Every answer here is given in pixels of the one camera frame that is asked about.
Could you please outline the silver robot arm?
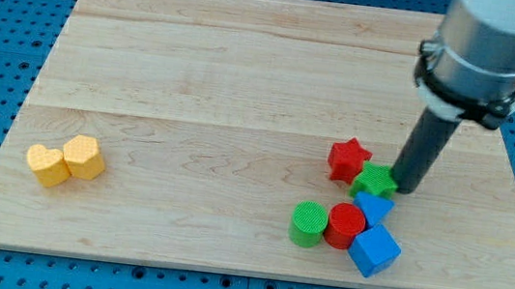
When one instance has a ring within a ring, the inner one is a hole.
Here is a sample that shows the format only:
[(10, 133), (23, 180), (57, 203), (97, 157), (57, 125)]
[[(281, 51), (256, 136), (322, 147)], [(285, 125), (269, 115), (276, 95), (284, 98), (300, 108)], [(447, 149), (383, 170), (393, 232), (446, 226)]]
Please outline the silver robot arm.
[(515, 0), (452, 0), (415, 68), (427, 109), (494, 130), (515, 112)]

